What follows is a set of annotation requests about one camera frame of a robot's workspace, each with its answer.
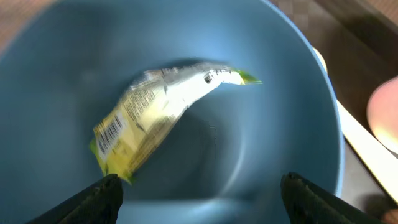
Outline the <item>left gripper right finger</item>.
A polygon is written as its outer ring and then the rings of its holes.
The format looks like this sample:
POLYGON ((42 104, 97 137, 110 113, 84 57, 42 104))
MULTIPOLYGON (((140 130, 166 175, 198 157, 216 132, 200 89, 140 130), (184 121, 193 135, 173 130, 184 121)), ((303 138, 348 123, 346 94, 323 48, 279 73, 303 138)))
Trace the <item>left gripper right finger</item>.
POLYGON ((295 172, 282 176, 280 189, 293 224, 382 224, 295 172))

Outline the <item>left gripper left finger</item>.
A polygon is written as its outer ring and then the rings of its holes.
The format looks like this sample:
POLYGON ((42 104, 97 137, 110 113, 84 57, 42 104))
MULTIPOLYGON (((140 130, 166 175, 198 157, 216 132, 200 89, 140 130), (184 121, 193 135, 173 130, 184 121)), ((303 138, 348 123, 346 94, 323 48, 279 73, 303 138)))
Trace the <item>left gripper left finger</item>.
POLYGON ((30 223, 115 224, 122 203, 121 179, 116 174, 110 174, 31 220, 30 223))

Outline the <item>yellow green snack wrapper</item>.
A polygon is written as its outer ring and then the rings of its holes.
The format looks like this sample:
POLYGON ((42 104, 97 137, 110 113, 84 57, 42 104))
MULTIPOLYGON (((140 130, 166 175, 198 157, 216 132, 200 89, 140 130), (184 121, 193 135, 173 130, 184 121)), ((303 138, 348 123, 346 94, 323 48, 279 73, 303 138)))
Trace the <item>yellow green snack wrapper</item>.
POLYGON ((222 83, 260 84, 247 72, 216 62, 146 70, 94 128, 90 150, 103 175, 129 184, 184 112, 222 83))

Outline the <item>pink plastic cup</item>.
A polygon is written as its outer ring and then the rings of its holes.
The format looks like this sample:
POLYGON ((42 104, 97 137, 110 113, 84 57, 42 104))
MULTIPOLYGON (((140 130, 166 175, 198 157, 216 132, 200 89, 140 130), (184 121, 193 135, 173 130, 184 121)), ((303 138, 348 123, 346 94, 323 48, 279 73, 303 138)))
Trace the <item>pink plastic cup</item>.
POLYGON ((373 135, 384 147, 397 154, 397 77, 373 91, 366 112, 373 135))

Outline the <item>yellow plastic spoon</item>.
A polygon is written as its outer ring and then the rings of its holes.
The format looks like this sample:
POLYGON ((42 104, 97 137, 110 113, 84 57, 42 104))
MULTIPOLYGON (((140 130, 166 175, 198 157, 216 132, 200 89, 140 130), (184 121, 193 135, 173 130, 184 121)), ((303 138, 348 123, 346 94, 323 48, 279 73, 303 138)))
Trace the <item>yellow plastic spoon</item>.
POLYGON ((341 130, 355 153, 387 194, 397 202, 397 158, 336 101, 341 130))

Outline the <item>dark blue plate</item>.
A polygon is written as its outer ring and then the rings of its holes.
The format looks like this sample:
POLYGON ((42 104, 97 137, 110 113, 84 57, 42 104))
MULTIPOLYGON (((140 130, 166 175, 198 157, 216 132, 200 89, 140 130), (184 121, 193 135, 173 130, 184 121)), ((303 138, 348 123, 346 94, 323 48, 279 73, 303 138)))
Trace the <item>dark blue plate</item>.
POLYGON ((1 57, 1 221, 27 222, 102 178, 93 127, 141 72, 205 60, 261 83, 191 106, 123 185, 118 223, 288 223, 288 172, 341 193, 332 85, 271 3, 60 1, 1 57))

